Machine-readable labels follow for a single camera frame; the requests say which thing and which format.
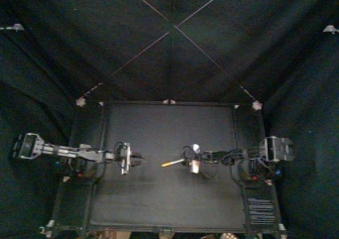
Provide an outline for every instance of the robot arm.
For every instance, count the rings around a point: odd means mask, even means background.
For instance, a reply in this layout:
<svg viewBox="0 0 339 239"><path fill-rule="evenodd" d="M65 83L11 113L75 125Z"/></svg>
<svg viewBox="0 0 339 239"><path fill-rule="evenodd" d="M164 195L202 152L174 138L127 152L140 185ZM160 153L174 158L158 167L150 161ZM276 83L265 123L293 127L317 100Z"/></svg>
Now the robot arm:
<svg viewBox="0 0 339 239"><path fill-rule="evenodd" d="M141 155L130 152L127 143L117 143L117 149L111 151L97 150L89 145L79 144L78 148L57 146L45 143L38 134L26 133L18 136L14 144L13 159L34 160L39 156L66 158L66 159L83 159L98 164L110 162L119 162L121 174L127 174L129 167L141 164L141 161L131 161L130 158L142 159Z"/></svg>
<svg viewBox="0 0 339 239"><path fill-rule="evenodd" d="M278 161L292 161L292 142L286 138L266 137L257 147L248 149L233 149L229 151L200 152L197 145L185 146L182 159L161 167L176 163L189 167L189 172L197 174L200 164L217 164L224 166L237 165L238 175L244 180L268 179L274 173L274 164Z"/></svg>

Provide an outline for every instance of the metal frame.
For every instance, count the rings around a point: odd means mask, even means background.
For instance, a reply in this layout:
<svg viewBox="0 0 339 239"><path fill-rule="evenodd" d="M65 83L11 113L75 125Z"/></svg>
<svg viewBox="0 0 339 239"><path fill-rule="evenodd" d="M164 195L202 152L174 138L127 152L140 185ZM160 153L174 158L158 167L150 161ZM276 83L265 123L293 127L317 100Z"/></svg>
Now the metal frame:
<svg viewBox="0 0 339 239"><path fill-rule="evenodd" d="M160 105L160 102L130 102L130 101L117 101L111 102L111 104L142 104L142 105ZM192 102L185 102L176 104L173 106L232 106L232 104L220 104L220 103L192 103ZM105 124L106 124L106 108L102 108L102 115L99 116L99 127L101 127L101 135L99 135L99 144L102 145L102 139L105 136ZM234 109L234 104L233 104L233 131L234 131L234 142L237 145L237 136L236 136L236 123L237 123L237 115L236 115L236 109ZM261 120L261 115L260 111L253 112L257 116L257 119ZM264 137L264 130L262 126L260 127L261 131L260 134ZM248 205L248 198L252 197L253 193L258 194L257 192L253 192L253 190L258 189L244 189L241 190L241 195L242 195L242 205L244 205L244 213L245 213L245 221L244 221L244 227L242 228L189 228L189 227L162 227L162 226L152 226L152 225L113 225L113 226L106 226L106 225L91 225L89 224L89 216L90 216L90 210L91 210L91 197L94 194L94 187L97 183L97 178L91 180L83 180L75 179L71 180L67 183L61 182L59 186L59 191L58 191L58 196L57 196L57 201L55 201L55 206L54 206L54 211L53 211L53 220L55 223L55 227L53 228L53 232L57 233L61 230L65 229L73 229L77 231L78 235L81 238L85 238L85 232L86 231L101 231L101 230L119 230L119 231L135 231L135 232L160 232L160 231L168 231L170 229L172 232L204 232L204 233L224 233L224 232L230 232L230 233L246 233L248 238L253 238L253 236L257 233L264 233L264 234L270 234L276 239L280 238L280 231L278 231L278 223L280 223L280 215L278 215L278 207L277 207L277 200L276 200L276 192L274 192L274 186L266 186L264 190L269 190L269 196L270 199L269 201L272 202L273 205L273 215L274 215L274 220L272 226L262 226L261 228L257 228L256 226L250 225L250 217L249 217L249 205ZM85 200L83 200L83 205L81 208L83 209L83 217L82 220L75 224L75 225L69 225L69 224L61 224L58 222L59 219L59 213L61 213L61 208L62 208L62 200L65 198L65 190L75 190L75 186L81 185L85 187Z"/></svg>

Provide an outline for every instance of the black tent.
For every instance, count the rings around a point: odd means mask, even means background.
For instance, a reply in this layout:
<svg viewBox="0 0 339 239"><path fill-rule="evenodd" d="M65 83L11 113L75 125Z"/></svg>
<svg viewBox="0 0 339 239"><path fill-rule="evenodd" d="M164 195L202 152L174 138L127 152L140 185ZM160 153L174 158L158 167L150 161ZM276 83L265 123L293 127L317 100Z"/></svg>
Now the black tent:
<svg viewBox="0 0 339 239"><path fill-rule="evenodd" d="M86 104L262 104L294 143L277 184L294 238L336 238L337 0L0 0L0 237L37 238L53 162L7 160L13 138L66 145ZM23 30L15 30L21 24Z"/></svg>

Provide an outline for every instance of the small object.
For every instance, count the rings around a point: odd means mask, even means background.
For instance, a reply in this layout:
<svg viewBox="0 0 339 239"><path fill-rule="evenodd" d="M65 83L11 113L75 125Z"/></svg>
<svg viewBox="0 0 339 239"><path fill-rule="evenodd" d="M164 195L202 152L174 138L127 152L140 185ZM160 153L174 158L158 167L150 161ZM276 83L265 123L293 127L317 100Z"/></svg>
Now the small object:
<svg viewBox="0 0 339 239"><path fill-rule="evenodd" d="M170 165L173 165L173 164L178 164L178 163L181 163L181 162L184 162L185 161L185 159L180 159L180 160L177 160L177 161L174 161L174 162L169 162L169 163L165 163L165 164L161 164L161 167L164 168L164 167L168 167L168 166L170 166Z"/></svg>
<svg viewBox="0 0 339 239"><path fill-rule="evenodd" d="M14 24L11 27L0 27L0 30L14 30L17 31L23 31L23 27L21 24Z"/></svg>
<svg viewBox="0 0 339 239"><path fill-rule="evenodd" d="M220 239L238 239L238 237L234 234L232 234L232 233L224 233L220 236Z"/></svg>
<svg viewBox="0 0 339 239"><path fill-rule="evenodd" d="M254 101L252 108L254 111L261 110L261 103L258 101Z"/></svg>
<svg viewBox="0 0 339 239"><path fill-rule="evenodd" d="M192 145L192 150L194 151L196 154L200 154L200 147L197 144Z"/></svg>
<svg viewBox="0 0 339 239"><path fill-rule="evenodd" d="M162 104L174 105L174 104L176 104L176 101L172 100L172 99L165 99L165 100L162 101Z"/></svg>
<svg viewBox="0 0 339 239"><path fill-rule="evenodd" d="M77 106L78 107L83 107L85 106L85 99L82 97L79 97L77 100L75 100L75 103L77 103Z"/></svg>
<svg viewBox="0 0 339 239"><path fill-rule="evenodd" d="M70 179L70 177L63 177L62 182L67 182L69 179Z"/></svg>
<svg viewBox="0 0 339 239"><path fill-rule="evenodd" d="M198 173L200 161L193 160L190 163L190 170L189 172L193 174Z"/></svg>
<svg viewBox="0 0 339 239"><path fill-rule="evenodd" d="M322 32L324 32L324 33L329 32L329 33L334 34L334 32L339 33L339 30L334 29L333 25L328 25L328 26L324 28Z"/></svg>

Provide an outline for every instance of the black curtain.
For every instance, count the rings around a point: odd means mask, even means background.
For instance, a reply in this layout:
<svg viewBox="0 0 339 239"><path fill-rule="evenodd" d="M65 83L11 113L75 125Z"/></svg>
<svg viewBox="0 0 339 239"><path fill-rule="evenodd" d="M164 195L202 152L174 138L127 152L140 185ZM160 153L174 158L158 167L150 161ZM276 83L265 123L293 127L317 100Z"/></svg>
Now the black curtain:
<svg viewBox="0 0 339 239"><path fill-rule="evenodd" d="M19 23L0 0L0 26ZM67 87L26 32L0 31L0 238L38 238L53 210L55 164L9 159L18 134L33 132L65 145L74 107Z"/></svg>
<svg viewBox="0 0 339 239"><path fill-rule="evenodd" d="M264 107L269 135L294 143L284 164L281 215L294 238L337 238L339 36L321 42L300 61Z"/></svg>

